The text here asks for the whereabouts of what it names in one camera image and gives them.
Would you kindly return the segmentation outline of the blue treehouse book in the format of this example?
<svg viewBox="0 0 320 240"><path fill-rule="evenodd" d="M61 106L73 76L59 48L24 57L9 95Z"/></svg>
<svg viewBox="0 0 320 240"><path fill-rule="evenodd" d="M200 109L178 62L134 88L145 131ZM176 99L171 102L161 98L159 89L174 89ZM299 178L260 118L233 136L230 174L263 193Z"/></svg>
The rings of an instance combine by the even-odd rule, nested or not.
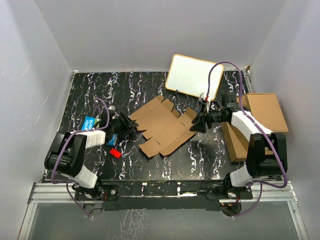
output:
<svg viewBox="0 0 320 240"><path fill-rule="evenodd" d="M99 124L98 124L99 121L100 121L99 118L86 116L84 118L84 123L82 124L82 128L81 129L82 130L92 129L95 124L97 124L96 127L98 128L99 127ZM115 147L116 143L117 143L117 140L118 140L118 134L115 133L115 134L112 135L112 138L110 139L110 141L106 143L106 145Z"/></svg>

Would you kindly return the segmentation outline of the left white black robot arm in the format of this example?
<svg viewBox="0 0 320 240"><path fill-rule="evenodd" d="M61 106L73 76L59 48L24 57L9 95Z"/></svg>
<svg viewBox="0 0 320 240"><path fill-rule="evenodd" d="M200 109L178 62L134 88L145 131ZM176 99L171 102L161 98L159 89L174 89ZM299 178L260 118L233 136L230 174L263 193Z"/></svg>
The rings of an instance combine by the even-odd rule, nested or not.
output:
<svg viewBox="0 0 320 240"><path fill-rule="evenodd" d="M99 200L104 188L99 177L84 165L85 151L102 146L113 139L126 137L139 126L123 112L104 111L99 118L86 117L76 134L58 131L44 160L44 167L68 178L72 188L87 198Z"/></svg>

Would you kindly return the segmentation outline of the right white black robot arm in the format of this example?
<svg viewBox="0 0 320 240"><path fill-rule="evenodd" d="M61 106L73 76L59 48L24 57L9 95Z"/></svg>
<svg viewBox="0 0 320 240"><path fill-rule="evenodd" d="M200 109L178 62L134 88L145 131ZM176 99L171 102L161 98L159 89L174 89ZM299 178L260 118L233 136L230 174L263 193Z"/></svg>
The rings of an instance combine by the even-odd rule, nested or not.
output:
<svg viewBox="0 0 320 240"><path fill-rule="evenodd" d="M206 133L214 123L229 123L244 135L248 149L244 166L228 173L223 182L213 188L214 193L233 199L250 184L264 184L267 178L274 176L283 176L281 188L286 187L288 163L285 135L259 123L234 93L222 94L221 100L222 106L212 110L209 97L201 93L198 98L200 111L192 120L190 130Z"/></svg>

